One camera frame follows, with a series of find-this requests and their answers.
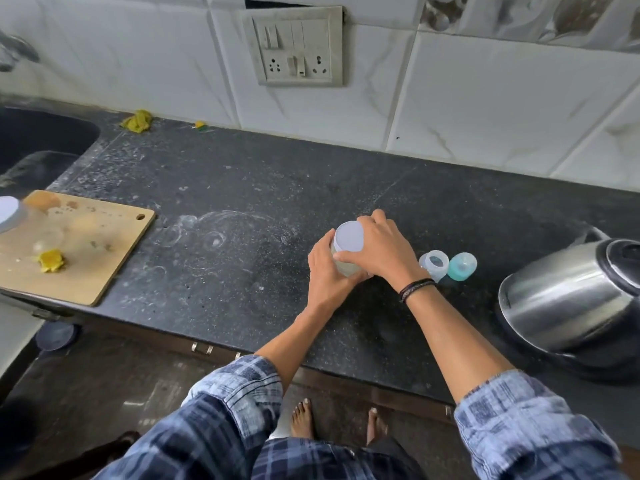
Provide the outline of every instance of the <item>rolled-up sleeve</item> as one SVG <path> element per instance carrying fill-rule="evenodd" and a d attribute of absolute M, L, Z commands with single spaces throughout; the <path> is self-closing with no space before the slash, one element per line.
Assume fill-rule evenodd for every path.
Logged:
<path fill-rule="evenodd" d="M 282 384 L 273 364 L 244 356 L 199 380 L 180 409 L 97 478 L 250 478 L 276 428 L 281 403 Z"/>
<path fill-rule="evenodd" d="M 591 453 L 603 455 L 614 470 L 621 459 L 616 444 L 596 423 L 572 414 L 562 397 L 521 371 L 504 372 L 476 388 L 454 417 L 483 480 L 498 479 L 518 460 L 556 445 L 576 445 L 575 454 L 584 453 L 578 446 L 593 445 Z"/>

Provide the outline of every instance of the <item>black sink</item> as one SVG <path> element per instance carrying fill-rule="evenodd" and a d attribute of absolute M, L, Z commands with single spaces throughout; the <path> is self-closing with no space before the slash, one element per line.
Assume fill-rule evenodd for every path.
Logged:
<path fill-rule="evenodd" d="M 0 195 L 23 198 L 46 188 L 99 135 L 89 121 L 0 107 Z"/>

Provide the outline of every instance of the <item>bracelet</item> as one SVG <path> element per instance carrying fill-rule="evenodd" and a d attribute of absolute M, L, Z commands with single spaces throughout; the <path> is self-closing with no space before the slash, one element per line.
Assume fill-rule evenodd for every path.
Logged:
<path fill-rule="evenodd" d="M 431 278 L 424 278 L 422 280 L 409 283 L 407 286 L 402 288 L 402 290 L 400 290 L 400 293 L 398 293 L 398 295 L 400 295 L 400 301 L 404 303 L 414 291 L 420 290 L 420 288 L 424 288 L 425 286 L 430 285 L 436 286 L 436 282 Z"/>

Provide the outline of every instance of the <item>blue checkered shirt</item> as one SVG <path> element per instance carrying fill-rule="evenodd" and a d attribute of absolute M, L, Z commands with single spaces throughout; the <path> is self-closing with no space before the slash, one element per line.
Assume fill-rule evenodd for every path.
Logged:
<path fill-rule="evenodd" d="M 281 438 L 282 384 L 273 364 L 242 357 L 197 382 L 98 479 L 409 479 L 404 465 L 363 448 Z M 622 480 L 620 452 L 601 428 L 523 372 L 478 387 L 455 412 L 482 480 Z"/>

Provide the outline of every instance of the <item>light switch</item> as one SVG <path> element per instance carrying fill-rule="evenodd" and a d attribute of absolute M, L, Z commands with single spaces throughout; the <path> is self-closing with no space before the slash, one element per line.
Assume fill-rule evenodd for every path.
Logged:
<path fill-rule="evenodd" d="M 342 85 L 342 7 L 247 10 L 244 31 L 258 84 Z"/>

